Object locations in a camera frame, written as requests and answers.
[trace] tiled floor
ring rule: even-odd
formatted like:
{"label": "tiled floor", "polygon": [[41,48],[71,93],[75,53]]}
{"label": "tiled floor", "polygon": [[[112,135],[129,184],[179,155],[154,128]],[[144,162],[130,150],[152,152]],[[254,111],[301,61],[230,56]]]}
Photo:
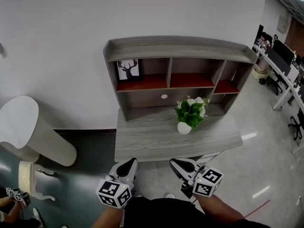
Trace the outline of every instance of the tiled floor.
{"label": "tiled floor", "polygon": [[[270,87],[249,76],[229,113],[233,114],[241,135],[253,133],[253,137],[243,140],[242,147],[221,153],[207,165],[225,174],[216,195],[227,204],[245,216],[270,199],[248,219],[271,227],[291,228],[301,215],[297,199],[299,195],[304,197],[304,149],[291,154],[297,145],[292,128],[287,125],[290,116],[297,119],[296,102],[293,107],[286,104],[274,111],[272,106],[278,98]],[[140,163],[138,176],[138,189],[148,198],[171,192],[187,200],[167,161]],[[255,193],[268,186],[267,191],[253,199]]]}
{"label": "tiled floor", "polygon": [[[216,195],[226,203],[247,215],[270,200],[248,219],[271,227],[292,228],[301,215],[297,199],[299,195],[304,197],[304,149],[291,154],[297,145],[287,125],[290,116],[297,114],[296,103],[273,111],[277,99],[270,88],[249,76],[229,113],[233,114],[241,135],[254,133],[253,137],[244,140],[242,147],[221,153],[208,166],[225,174]],[[115,135],[64,137],[77,148],[78,160],[66,168],[42,157],[39,164],[57,171],[58,175],[56,178],[39,175],[37,189],[57,200],[32,199],[30,208],[38,208],[49,228],[89,227],[105,208],[95,189],[114,164]],[[0,149],[0,184],[18,186],[18,163],[17,158]],[[170,192],[187,200],[180,191],[181,181],[168,161],[140,163],[136,186],[140,194],[150,199]],[[268,186],[267,191],[253,199],[255,193]],[[25,217],[30,216],[28,209]]]}

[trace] potted plant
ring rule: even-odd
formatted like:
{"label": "potted plant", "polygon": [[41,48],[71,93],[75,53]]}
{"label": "potted plant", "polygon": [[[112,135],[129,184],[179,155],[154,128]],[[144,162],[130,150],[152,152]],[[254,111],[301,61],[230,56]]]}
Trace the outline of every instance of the potted plant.
{"label": "potted plant", "polygon": [[182,102],[177,101],[177,108],[175,108],[179,121],[177,130],[181,134],[188,134],[191,129],[195,129],[197,124],[202,122],[204,117],[206,117],[205,106],[209,102],[209,99],[201,97],[191,99],[190,96],[187,96],[187,99]]}

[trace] shelf unit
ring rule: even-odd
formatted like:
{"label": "shelf unit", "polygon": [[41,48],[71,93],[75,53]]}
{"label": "shelf unit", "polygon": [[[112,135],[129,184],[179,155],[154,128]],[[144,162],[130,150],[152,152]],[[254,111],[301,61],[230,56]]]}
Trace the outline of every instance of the shelf unit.
{"label": "shelf unit", "polygon": [[[109,40],[104,58],[123,116],[130,121],[134,112],[149,112],[140,107],[174,108],[188,95],[209,98],[209,114],[225,114],[257,56],[250,48],[227,41],[154,36]],[[140,81],[117,81],[115,61],[127,59],[140,61]]]}

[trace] white flower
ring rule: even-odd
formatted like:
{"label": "white flower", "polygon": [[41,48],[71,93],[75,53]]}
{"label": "white flower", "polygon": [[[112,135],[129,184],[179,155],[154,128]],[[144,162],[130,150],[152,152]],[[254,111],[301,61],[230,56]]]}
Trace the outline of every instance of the white flower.
{"label": "white flower", "polygon": [[177,101],[177,108],[181,109],[181,102],[180,101]]}
{"label": "white flower", "polygon": [[204,103],[204,101],[201,97],[196,97],[195,101],[196,101],[196,103]]}
{"label": "white flower", "polygon": [[200,116],[201,118],[204,118],[205,113],[206,113],[206,109],[205,109],[204,106],[202,106],[202,108],[200,109],[199,116]]}
{"label": "white flower", "polygon": [[188,102],[188,104],[189,104],[190,107],[191,107],[194,103],[196,103],[196,101],[193,100],[193,99],[188,99],[187,102]]}

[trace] desk surface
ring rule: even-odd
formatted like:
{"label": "desk surface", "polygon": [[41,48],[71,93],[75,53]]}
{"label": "desk surface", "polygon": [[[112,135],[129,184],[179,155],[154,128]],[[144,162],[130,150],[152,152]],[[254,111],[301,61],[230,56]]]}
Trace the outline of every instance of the desk surface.
{"label": "desk surface", "polygon": [[195,157],[243,145],[234,118],[230,114],[209,116],[187,135],[177,131],[174,107],[145,107],[133,112],[126,122],[121,110],[116,132],[115,161],[135,157],[139,162]]}

